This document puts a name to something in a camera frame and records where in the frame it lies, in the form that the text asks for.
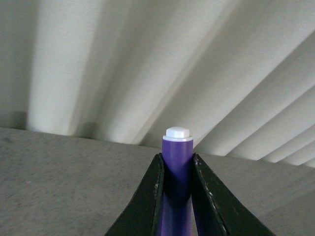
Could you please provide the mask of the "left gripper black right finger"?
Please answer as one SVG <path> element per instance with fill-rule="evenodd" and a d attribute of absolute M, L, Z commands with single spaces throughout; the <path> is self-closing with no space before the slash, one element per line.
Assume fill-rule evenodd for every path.
<path fill-rule="evenodd" d="M 191 197 L 199 236 L 272 236 L 198 154 L 193 155 Z"/>

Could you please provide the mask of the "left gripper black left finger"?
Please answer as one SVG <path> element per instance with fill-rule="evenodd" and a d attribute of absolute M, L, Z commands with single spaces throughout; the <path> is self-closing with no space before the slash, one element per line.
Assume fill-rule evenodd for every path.
<path fill-rule="evenodd" d="M 163 196 L 164 162 L 156 154 L 130 202 L 107 236 L 157 236 Z"/>

